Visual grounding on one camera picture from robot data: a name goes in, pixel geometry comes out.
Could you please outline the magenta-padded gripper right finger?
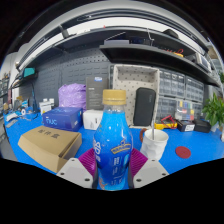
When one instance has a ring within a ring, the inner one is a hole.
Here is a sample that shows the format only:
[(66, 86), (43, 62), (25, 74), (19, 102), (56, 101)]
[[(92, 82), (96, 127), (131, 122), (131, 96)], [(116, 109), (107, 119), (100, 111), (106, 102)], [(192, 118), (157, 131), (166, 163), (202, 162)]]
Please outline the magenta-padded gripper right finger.
[(169, 173), (156, 159), (148, 159), (137, 149), (133, 149), (129, 161), (129, 187), (141, 188)]

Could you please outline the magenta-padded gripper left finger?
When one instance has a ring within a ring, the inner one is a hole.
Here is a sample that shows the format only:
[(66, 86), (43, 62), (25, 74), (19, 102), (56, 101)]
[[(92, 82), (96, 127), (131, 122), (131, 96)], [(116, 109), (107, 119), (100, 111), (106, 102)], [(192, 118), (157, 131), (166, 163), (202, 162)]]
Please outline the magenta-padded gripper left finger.
[(94, 149), (87, 150), (78, 158), (70, 158), (57, 175), (78, 186), (96, 189), (98, 171)]

